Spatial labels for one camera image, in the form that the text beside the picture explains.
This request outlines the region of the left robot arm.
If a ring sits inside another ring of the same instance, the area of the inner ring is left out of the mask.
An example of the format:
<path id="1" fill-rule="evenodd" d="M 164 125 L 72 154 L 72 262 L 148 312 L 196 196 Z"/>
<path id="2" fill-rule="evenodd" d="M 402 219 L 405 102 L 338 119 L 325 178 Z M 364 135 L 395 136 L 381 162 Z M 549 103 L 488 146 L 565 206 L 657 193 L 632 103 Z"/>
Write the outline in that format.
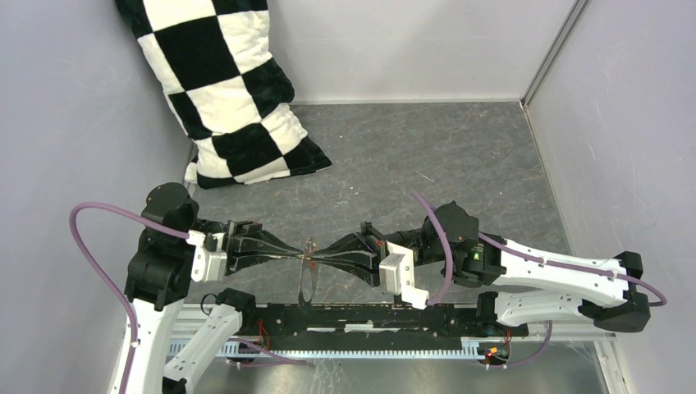
<path id="1" fill-rule="evenodd" d="M 144 230 L 119 294 L 126 306 L 126 334 L 112 375 L 115 393 L 192 393 L 224 345 L 256 328 L 258 313 L 253 295 L 227 288 L 215 295 L 194 336 L 169 357 L 190 284 L 220 281 L 246 257 L 300 254 L 256 222 L 215 222 L 198 213 L 188 190 L 169 182 L 154 187 L 134 216 Z"/>

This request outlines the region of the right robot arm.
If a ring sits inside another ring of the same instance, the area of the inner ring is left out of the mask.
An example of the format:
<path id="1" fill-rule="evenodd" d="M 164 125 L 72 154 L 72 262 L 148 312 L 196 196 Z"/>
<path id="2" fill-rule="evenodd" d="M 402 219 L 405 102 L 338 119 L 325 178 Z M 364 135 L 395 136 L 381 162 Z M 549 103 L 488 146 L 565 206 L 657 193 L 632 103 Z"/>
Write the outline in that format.
<path id="1" fill-rule="evenodd" d="M 383 234 L 368 222 L 309 256 L 408 306 L 430 309 L 452 285 L 479 289 L 474 325 L 485 335 L 537 321 L 589 321 L 635 333 L 651 317 L 641 256 L 586 259 L 483 233 L 456 202 L 424 204 L 421 227 Z"/>

